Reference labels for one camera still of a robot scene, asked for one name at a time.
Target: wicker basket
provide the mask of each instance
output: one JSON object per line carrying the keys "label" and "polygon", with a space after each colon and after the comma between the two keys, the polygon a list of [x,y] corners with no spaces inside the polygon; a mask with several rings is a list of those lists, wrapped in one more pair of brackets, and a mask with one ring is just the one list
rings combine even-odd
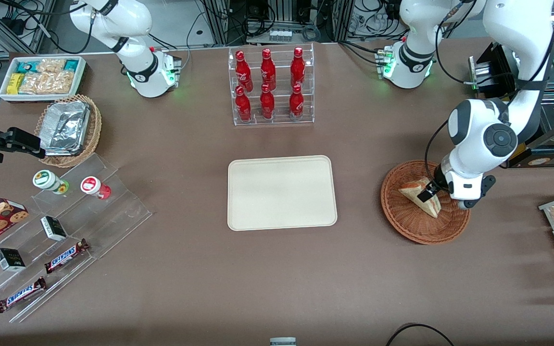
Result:
{"label": "wicker basket", "polygon": [[[431,172],[437,167],[436,163],[428,164]],[[382,208],[389,222],[406,238],[426,245],[447,243],[466,229],[470,211],[461,210],[459,202],[450,198],[448,193],[440,191],[437,197],[441,211],[435,219],[399,192],[398,188],[402,184],[422,179],[426,175],[422,160],[403,162],[394,167],[382,183]]]}
{"label": "wicker basket", "polygon": [[[72,102],[72,101],[83,101],[91,107],[91,114],[89,116],[87,134],[85,135],[85,140],[84,140],[84,149],[77,156],[46,156],[45,158],[40,160],[44,164],[57,166],[59,168],[74,167],[75,165],[83,162],[92,153],[94,153],[97,147],[97,142],[99,142],[100,140],[100,131],[101,131],[100,110],[97,109],[97,107],[95,106],[95,103],[90,98],[84,95],[74,95],[72,97],[66,97],[65,99],[55,101],[55,103],[66,103],[66,102]],[[38,126],[34,131],[34,134],[36,136],[40,133],[40,129],[42,128],[42,121],[44,121],[45,115],[46,115],[46,110],[42,112],[42,116],[40,116],[40,120],[38,121]]]}

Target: clear acrylic shelf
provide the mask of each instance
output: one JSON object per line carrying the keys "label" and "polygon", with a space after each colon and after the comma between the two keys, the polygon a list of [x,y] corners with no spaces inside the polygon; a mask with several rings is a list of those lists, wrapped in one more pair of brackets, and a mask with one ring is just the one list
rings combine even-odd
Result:
{"label": "clear acrylic shelf", "polygon": [[[125,187],[115,172],[112,165],[94,154],[61,176],[70,183],[65,195],[41,191],[25,204],[31,213],[28,221],[11,230],[11,234],[0,237],[0,247],[17,249],[26,268],[13,273],[5,272],[0,267],[0,300],[33,284],[40,276],[44,276],[48,289],[14,305],[2,314],[2,318],[9,319],[9,322],[21,322],[27,318],[151,216],[151,212]],[[112,194],[108,199],[98,199],[80,190],[81,180],[90,175],[111,187]],[[40,223],[44,215],[59,219],[68,234],[66,240],[56,242],[46,237]],[[46,274],[45,263],[83,238],[90,245],[89,249],[55,272]]]}
{"label": "clear acrylic shelf", "polygon": [[[305,82],[302,85],[301,93],[304,98],[303,115],[301,120],[293,121],[290,119],[290,95],[292,86],[290,84],[290,64],[294,58],[294,48],[303,49],[303,60],[305,61]],[[312,44],[299,45],[279,45],[270,46],[271,57],[275,62],[277,70],[277,88],[273,90],[275,96],[275,115],[272,120],[266,120],[262,116],[260,107],[260,95],[262,94],[262,75],[260,66],[262,65],[262,49],[266,46],[248,46],[242,48],[231,48],[228,51],[228,73],[230,83],[230,96],[232,98],[232,114],[235,125],[272,125],[272,124],[301,124],[313,123],[315,121],[315,74],[314,74],[314,46]],[[235,88],[238,85],[237,80],[237,59],[234,55],[237,50],[245,53],[245,60],[251,68],[251,80],[253,81],[253,90],[247,93],[251,103],[251,122],[244,123],[240,120],[237,112],[235,98]]]}

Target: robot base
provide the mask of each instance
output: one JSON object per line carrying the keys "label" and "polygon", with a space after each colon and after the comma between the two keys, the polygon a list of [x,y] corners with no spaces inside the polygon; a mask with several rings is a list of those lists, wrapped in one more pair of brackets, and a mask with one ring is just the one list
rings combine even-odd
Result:
{"label": "robot base", "polygon": [[380,79],[387,79],[401,88],[415,88],[421,85],[425,77],[431,73],[433,62],[429,63],[426,70],[411,72],[399,57],[398,52],[402,45],[403,42],[396,42],[393,46],[386,46],[383,52],[376,53],[376,62],[386,64],[385,66],[378,66],[378,76]]}
{"label": "robot base", "polygon": [[149,77],[148,81],[139,83],[129,77],[132,87],[144,97],[157,97],[171,88],[178,87],[181,75],[181,60],[163,52],[154,52],[158,58],[158,69]]}

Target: yellow packaging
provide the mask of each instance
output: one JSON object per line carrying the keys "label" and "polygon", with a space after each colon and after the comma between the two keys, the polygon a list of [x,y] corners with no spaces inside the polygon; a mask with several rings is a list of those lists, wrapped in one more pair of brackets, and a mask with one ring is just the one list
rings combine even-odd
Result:
{"label": "yellow packaging", "polygon": [[9,95],[16,95],[18,94],[18,88],[20,87],[21,83],[23,82],[23,78],[25,77],[22,73],[13,73],[10,76],[10,81],[8,82],[8,86],[6,88],[6,93]]}

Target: acrylic bottle rack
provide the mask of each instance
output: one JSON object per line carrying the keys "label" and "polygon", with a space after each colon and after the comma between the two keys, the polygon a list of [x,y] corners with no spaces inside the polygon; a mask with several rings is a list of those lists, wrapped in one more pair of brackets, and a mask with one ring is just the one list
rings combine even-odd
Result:
{"label": "acrylic bottle rack", "polygon": [[[303,49],[303,60],[305,61],[305,82],[303,83],[301,94],[304,98],[303,115],[298,121],[290,119],[290,95],[292,94],[292,85],[290,83],[290,64],[294,58],[294,48]],[[235,125],[272,125],[272,124],[305,124],[313,123],[315,120],[314,94],[315,94],[315,75],[314,75],[314,46],[312,44],[299,45],[279,45],[268,46],[271,50],[271,57],[275,62],[277,70],[277,88],[273,90],[275,96],[275,114],[272,120],[266,120],[262,116],[260,107],[260,95],[262,94],[262,75],[260,66],[262,65],[262,49],[266,46],[250,46],[244,48],[231,48],[228,51],[228,73],[230,82],[230,96],[232,98],[232,113]],[[235,88],[238,85],[237,80],[237,59],[235,53],[242,50],[245,53],[245,60],[251,68],[251,79],[253,81],[253,90],[247,93],[251,103],[251,121],[244,123],[240,120],[235,104]]]}

